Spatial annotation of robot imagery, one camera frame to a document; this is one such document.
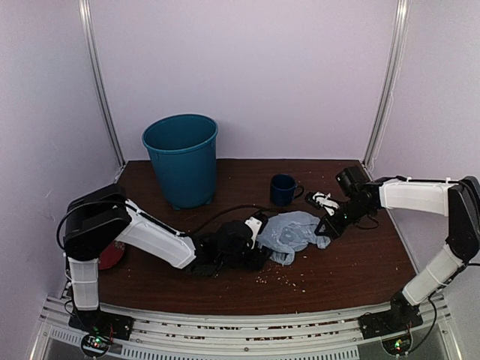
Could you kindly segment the teal plastic trash bin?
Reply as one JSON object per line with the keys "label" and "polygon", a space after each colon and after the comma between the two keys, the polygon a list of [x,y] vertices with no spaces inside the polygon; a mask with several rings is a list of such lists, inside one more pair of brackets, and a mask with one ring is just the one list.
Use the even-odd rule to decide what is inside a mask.
{"label": "teal plastic trash bin", "polygon": [[174,209],[212,202],[217,183],[217,123],[204,115],[174,115],[142,135],[164,199]]}

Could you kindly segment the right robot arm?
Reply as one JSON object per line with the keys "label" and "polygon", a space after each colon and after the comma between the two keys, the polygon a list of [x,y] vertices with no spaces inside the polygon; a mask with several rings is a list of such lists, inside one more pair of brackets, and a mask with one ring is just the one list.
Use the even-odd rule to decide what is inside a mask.
{"label": "right robot arm", "polygon": [[419,305],[434,292],[448,286],[479,252],[479,180],[471,175],[461,179],[415,179],[403,176],[369,180],[352,168],[337,174],[346,200],[338,201],[322,192],[307,193],[306,202],[325,210],[315,233],[330,240],[340,238],[349,226],[386,210],[391,214],[409,212],[411,226],[395,222],[400,231],[433,242],[444,240],[430,250],[431,260],[391,299],[384,323],[400,331],[417,314]]}

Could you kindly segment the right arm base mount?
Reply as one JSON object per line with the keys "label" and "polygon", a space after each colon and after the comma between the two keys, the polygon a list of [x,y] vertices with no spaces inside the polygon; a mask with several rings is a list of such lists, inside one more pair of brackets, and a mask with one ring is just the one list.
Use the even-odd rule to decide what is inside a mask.
{"label": "right arm base mount", "polygon": [[389,310],[370,313],[358,318],[359,328],[365,340],[380,338],[383,350],[390,356],[405,356],[413,348],[412,329],[424,323],[417,313],[407,320],[397,322]]}

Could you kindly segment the translucent blue plastic trash bag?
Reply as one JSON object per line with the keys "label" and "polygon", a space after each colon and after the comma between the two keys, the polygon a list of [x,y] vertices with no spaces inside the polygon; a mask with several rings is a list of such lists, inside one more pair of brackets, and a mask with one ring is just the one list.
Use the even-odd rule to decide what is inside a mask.
{"label": "translucent blue plastic trash bag", "polygon": [[257,236],[261,247],[272,250],[270,260],[282,266],[290,266],[296,253],[308,245],[326,249],[331,238],[316,235],[315,230],[320,219],[306,211],[291,211],[275,215],[268,219],[265,229]]}

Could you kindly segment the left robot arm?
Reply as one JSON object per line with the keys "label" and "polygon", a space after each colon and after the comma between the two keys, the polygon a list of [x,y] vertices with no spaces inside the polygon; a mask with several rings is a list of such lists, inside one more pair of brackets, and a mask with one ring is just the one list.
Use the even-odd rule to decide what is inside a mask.
{"label": "left robot arm", "polygon": [[108,325],[107,315],[99,310],[98,263],[113,242],[132,245],[194,275],[212,276],[222,268],[259,271],[272,255],[257,241],[267,222],[257,213],[223,223],[215,232],[188,234],[143,211],[119,184],[75,199],[55,236],[67,259],[79,321],[92,333]]}

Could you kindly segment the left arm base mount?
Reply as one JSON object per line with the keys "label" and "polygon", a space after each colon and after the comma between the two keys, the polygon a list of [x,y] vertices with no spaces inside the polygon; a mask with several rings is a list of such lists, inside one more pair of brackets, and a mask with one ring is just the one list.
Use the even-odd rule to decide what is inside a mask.
{"label": "left arm base mount", "polygon": [[134,319],[130,316],[100,311],[80,311],[68,321],[71,328],[85,332],[80,340],[80,349],[89,358],[106,355],[115,340],[128,341]]}

